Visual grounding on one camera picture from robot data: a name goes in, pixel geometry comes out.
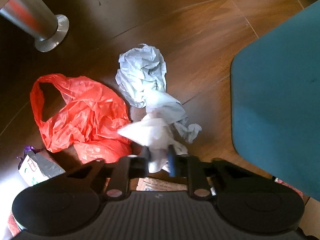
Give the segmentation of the small red candy wrapper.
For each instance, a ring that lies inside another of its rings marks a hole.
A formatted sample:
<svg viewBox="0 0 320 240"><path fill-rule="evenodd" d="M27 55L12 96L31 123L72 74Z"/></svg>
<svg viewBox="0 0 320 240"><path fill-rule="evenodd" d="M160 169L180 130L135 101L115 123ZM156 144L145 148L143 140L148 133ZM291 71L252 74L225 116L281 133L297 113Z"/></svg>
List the small red candy wrapper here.
<svg viewBox="0 0 320 240"><path fill-rule="evenodd" d="M155 178L139 178L137 191L187 191L187 185L172 183Z"/></svg>

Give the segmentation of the silver metal bed leg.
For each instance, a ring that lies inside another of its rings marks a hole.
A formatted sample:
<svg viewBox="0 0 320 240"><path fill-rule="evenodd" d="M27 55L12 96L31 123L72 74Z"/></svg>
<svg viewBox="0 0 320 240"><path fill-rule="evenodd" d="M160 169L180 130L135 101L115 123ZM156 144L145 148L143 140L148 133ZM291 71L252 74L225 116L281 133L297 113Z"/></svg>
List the silver metal bed leg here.
<svg viewBox="0 0 320 240"><path fill-rule="evenodd" d="M65 38L69 19L55 15L42 0L9 0L1 15L35 39L38 51L48 52Z"/></svg>

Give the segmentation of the red plastic bag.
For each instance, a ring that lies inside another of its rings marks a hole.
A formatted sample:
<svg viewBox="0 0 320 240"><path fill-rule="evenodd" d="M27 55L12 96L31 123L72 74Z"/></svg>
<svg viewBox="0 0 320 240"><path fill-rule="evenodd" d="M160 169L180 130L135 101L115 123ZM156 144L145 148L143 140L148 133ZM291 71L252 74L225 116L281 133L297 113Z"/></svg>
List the red plastic bag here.
<svg viewBox="0 0 320 240"><path fill-rule="evenodd" d="M42 83L52 84L65 106L44 121ZM74 146L82 163L97 158L114 163L130 155L131 141L118 133L130 123L127 105L112 89L88 77L48 74L33 84L30 103L46 149L52 153Z"/></svg>

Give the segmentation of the teal plastic trash bin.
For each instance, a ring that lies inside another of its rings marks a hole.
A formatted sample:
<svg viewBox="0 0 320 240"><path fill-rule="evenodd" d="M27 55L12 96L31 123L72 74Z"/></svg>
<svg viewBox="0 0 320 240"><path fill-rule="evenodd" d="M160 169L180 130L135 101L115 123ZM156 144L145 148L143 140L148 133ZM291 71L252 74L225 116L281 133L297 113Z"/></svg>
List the teal plastic trash bin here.
<svg viewBox="0 0 320 240"><path fill-rule="evenodd" d="M236 152L319 199L319 3L236 54L231 66Z"/></svg>

